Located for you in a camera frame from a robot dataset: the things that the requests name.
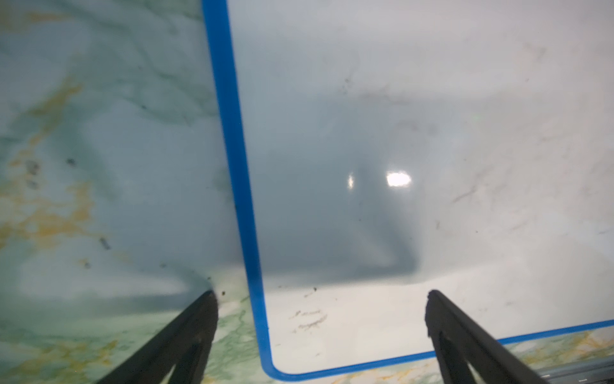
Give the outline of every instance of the whiteboard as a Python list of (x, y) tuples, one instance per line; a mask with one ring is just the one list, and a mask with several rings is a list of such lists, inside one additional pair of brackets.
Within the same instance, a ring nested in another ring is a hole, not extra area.
[(203, 4), (269, 375), (614, 324), (614, 3)]

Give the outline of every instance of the white board surface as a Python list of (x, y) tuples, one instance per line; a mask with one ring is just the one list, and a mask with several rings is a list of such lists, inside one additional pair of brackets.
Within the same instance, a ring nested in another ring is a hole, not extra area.
[(614, 319), (614, 3), (228, 9), (277, 370)]

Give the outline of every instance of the black speck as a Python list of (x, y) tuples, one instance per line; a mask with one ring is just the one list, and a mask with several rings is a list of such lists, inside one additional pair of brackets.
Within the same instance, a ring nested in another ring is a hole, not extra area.
[(104, 237), (100, 238), (100, 244), (103, 246), (104, 249), (106, 249), (107, 251), (109, 249), (111, 249), (111, 246), (109, 245), (109, 242), (107, 241), (107, 239), (105, 239)]
[(31, 189), (38, 189), (38, 183), (36, 181), (33, 180), (27, 180), (26, 181), (26, 185), (28, 186), (28, 188)]
[(28, 170), (29, 174), (36, 175), (41, 169), (41, 166), (34, 160), (28, 160), (26, 161), (26, 169)]

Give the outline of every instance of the marble countertop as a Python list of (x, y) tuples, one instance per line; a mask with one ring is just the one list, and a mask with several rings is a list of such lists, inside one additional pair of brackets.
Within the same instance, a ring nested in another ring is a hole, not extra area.
[[(273, 382), (200, 3), (0, 0), (0, 57), (0, 382), (93, 382), (210, 285), (204, 382)], [(557, 366), (614, 353), (614, 329), (509, 348)], [(433, 359), (313, 380), (439, 381)]]

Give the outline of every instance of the blue plastic border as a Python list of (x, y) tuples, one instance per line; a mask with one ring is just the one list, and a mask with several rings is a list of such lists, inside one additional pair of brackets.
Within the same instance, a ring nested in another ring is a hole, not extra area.
[[(254, 207), (252, 204), (252, 192), (249, 186), (249, 171), (247, 169), (247, 155), (245, 151), (245, 140), (243, 138), (243, 126), (241, 124), (241, 108), (239, 105), (235, 59), (232, 49), (230, 20), (228, 17), (228, 5), (226, 0), (203, 0), (203, 13), (209, 40), (213, 76), (217, 89), (217, 102), (226, 144), (230, 181), (235, 195), (236, 218), (241, 236), (241, 247), (243, 248), (247, 285), (252, 303), (252, 311), (254, 313), (254, 325), (256, 328), (256, 339), (258, 340), (258, 350), (260, 352), (262, 369), (266, 374), (276, 380), (298, 382), (435, 357), (435, 352), (431, 351), (355, 364), (353, 366), (308, 372), (305, 374), (287, 374), (275, 368), (271, 355), (268, 323), (266, 321), (264, 287), (262, 284), (262, 273), (260, 271), (260, 258), (258, 256)], [(507, 337), (499, 341), (503, 344), (518, 343), (607, 326), (614, 326), (614, 320), (553, 329), (552, 331), (537, 332), (522, 336)]]

